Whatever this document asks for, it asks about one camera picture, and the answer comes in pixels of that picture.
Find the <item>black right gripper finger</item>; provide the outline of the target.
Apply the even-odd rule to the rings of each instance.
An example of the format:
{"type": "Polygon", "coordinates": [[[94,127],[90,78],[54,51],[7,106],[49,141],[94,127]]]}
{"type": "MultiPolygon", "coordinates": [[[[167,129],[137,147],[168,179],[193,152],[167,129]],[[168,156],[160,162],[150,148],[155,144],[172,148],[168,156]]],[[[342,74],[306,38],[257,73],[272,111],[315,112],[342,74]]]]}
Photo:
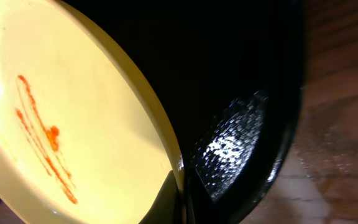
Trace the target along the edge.
{"type": "Polygon", "coordinates": [[[182,198],[171,170],[150,210],[139,224],[183,224],[182,198]]]}

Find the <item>yellow plate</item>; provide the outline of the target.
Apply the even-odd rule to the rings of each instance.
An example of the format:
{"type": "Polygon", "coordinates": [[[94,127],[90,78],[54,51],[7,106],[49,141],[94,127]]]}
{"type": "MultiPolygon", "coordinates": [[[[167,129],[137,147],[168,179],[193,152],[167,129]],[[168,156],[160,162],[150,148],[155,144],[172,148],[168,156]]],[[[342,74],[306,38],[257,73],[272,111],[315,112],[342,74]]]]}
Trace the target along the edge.
{"type": "Polygon", "coordinates": [[[139,223],[178,142],[123,49],[62,1],[0,0],[0,198],[26,223],[139,223]]]}

